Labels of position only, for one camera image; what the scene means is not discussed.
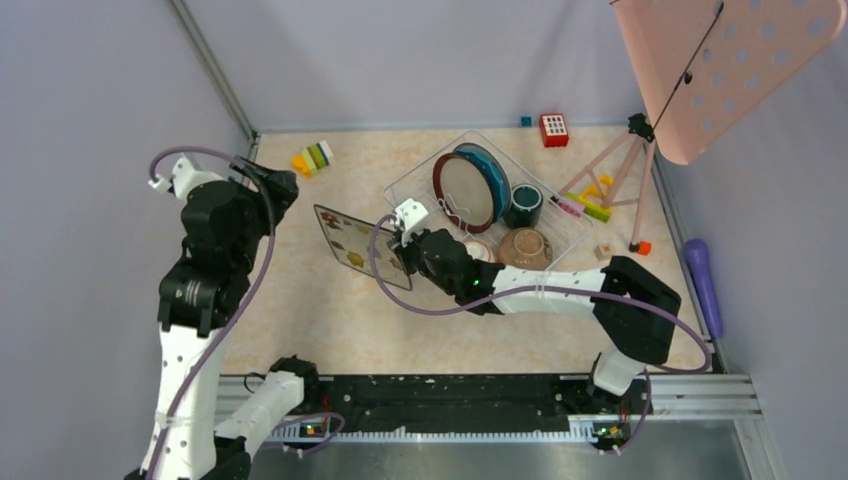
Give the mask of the orange patterned white bowl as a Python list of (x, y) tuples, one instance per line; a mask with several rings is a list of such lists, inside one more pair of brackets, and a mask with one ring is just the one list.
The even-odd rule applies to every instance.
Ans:
[(479, 240), (466, 239), (463, 241), (463, 245), (466, 252), (475, 260), (489, 263), (496, 261), (496, 256), (491, 248)]

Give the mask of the red rimmed round plate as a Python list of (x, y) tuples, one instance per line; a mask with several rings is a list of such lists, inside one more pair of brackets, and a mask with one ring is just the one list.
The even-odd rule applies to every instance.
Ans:
[(457, 153), (440, 156), (432, 171), (437, 204), (460, 230), (479, 234), (494, 222), (495, 200), (483, 174)]

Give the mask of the square leaf patterned plate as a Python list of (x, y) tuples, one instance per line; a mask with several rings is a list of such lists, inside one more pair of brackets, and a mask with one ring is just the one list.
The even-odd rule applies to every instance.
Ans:
[(329, 207), (314, 204), (315, 215), (336, 260), (359, 273), (373, 277), (371, 259), (374, 259), (380, 277), (386, 284), (403, 290), (412, 290), (410, 275), (390, 248), (393, 233), (380, 228), (376, 235), (374, 252), (371, 236), (375, 225)]

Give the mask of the brown flower glazed bowl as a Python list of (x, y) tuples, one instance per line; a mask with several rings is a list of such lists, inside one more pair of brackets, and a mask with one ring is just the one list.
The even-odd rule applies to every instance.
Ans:
[(553, 263), (549, 240), (534, 228), (518, 228), (508, 232), (496, 250), (497, 261), (525, 270), (546, 270)]

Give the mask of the teal polka dot plate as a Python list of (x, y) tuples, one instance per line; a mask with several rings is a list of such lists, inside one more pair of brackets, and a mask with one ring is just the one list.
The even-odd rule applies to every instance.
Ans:
[(511, 186), (502, 165), (489, 150), (476, 143), (461, 143), (454, 148), (453, 152), (465, 157), (483, 172), (493, 194), (495, 205), (493, 222), (497, 223), (511, 205)]

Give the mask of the dark green mug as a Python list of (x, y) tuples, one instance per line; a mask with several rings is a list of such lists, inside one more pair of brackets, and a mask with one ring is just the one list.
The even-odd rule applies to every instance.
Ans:
[(543, 196), (541, 190), (530, 183), (516, 185), (511, 190), (511, 204), (503, 221), (511, 229), (534, 228), (541, 215)]

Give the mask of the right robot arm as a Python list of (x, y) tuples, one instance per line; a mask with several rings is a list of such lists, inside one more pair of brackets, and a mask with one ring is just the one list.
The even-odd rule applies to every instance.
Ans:
[(596, 321), (612, 343), (586, 385), (589, 404), (600, 412), (622, 404), (646, 366), (668, 360), (681, 297), (629, 257), (614, 256), (604, 267), (577, 272), (529, 270), (475, 259), (445, 229), (396, 232), (387, 245), (406, 272), (428, 279), (461, 311)]

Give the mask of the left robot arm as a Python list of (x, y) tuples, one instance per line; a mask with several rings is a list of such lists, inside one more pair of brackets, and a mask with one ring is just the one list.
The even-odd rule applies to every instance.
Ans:
[(159, 285), (162, 348), (154, 427), (134, 479), (244, 479), (264, 441), (292, 410), (319, 404), (315, 366), (297, 358), (273, 367), (225, 420), (216, 418), (228, 336), (269, 263), (256, 257), (298, 197), (296, 176), (242, 168), (245, 183), (181, 157), (151, 186), (184, 204), (181, 254)]

